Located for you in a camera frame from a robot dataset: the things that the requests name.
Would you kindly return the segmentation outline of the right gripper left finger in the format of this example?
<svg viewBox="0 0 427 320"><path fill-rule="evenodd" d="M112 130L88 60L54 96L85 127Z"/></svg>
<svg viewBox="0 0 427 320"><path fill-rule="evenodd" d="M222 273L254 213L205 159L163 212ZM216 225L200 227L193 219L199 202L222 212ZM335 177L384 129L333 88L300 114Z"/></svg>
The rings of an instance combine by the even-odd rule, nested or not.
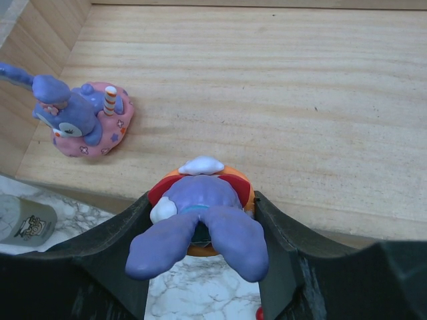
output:
<svg viewBox="0 0 427 320"><path fill-rule="evenodd" d="M1 255L4 320L143 319L148 281L125 274L129 246L151 226L141 196L122 213L45 252Z"/></svg>

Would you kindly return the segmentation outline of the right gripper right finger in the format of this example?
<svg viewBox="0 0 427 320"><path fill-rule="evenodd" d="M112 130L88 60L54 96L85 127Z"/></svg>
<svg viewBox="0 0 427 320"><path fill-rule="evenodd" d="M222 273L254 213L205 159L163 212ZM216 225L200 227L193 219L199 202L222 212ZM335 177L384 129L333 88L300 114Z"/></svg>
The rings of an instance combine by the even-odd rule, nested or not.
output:
<svg viewBox="0 0 427 320"><path fill-rule="evenodd" d="M316 233L256 193L270 268L260 282L265 319L425 319L426 243L355 249Z"/></svg>

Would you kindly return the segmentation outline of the purple bunny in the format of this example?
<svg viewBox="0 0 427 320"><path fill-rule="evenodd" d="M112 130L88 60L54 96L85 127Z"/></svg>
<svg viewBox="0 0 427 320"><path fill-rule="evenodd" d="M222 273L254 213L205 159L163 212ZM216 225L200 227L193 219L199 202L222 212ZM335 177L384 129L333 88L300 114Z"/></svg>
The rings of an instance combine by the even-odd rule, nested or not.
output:
<svg viewBox="0 0 427 320"><path fill-rule="evenodd" d="M254 217L254 189L237 169L198 156L159 181L148 200L153 225L131 242L125 264L131 278L153 279L187 255L221 255L251 283L266 276L268 248Z"/></svg>
<svg viewBox="0 0 427 320"><path fill-rule="evenodd" d="M71 89L52 75L31 75L4 62L1 79L32 92L33 117L51 128L52 143L67 157L107 155L123 140L134 115L127 91L111 83Z"/></svg>

